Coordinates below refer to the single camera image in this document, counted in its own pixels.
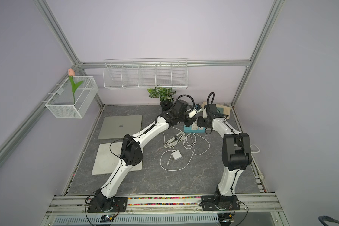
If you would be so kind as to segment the white charger cable coil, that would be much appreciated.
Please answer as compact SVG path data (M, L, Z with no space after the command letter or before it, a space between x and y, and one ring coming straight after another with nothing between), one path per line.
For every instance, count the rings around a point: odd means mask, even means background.
M172 149L166 149L160 156L160 167L168 172L177 172L186 169L194 157L202 156L209 151L211 148L210 142L203 136L200 136L196 133L188 133L184 141L178 143ZM179 150L182 154L182 158L185 158L187 162L177 169L170 169L168 168L170 162L175 162L171 156L171 153Z

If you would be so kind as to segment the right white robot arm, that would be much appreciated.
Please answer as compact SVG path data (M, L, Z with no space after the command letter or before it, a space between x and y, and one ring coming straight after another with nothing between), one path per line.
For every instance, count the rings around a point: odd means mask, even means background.
M227 122L227 116L217 111L215 104L206 104L203 116L198 117L197 125L216 131L222 138L221 158L224 172L214 193L216 209L239 210L240 201L235 195L235 187L247 166L251 165L250 137L241 133Z

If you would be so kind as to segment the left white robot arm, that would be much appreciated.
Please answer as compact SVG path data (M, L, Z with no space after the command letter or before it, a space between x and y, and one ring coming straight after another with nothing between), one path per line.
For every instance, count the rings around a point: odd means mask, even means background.
M193 106L188 109L186 101L176 99L170 110L157 115L153 123L136 134L123 137L118 164L103 186L87 197L87 212L121 211L121 207L115 203L115 195L130 170L142 162L143 148L150 140L174 125L181 122L186 126L192 125L196 121L196 114L202 110L200 104L192 103Z

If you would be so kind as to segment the teal power strip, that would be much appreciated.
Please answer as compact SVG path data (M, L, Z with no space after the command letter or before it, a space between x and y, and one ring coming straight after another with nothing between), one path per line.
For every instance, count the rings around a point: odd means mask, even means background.
M204 127L192 125L190 127L183 126L183 130L185 133L204 133L206 129Z

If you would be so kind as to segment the white square laptop charger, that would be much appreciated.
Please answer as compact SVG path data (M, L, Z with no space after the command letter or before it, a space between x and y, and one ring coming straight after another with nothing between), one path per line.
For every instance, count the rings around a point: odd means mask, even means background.
M179 159L182 158L182 154L180 153L179 150L176 150L176 151L172 152L171 156L172 156L174 161L179 160Z

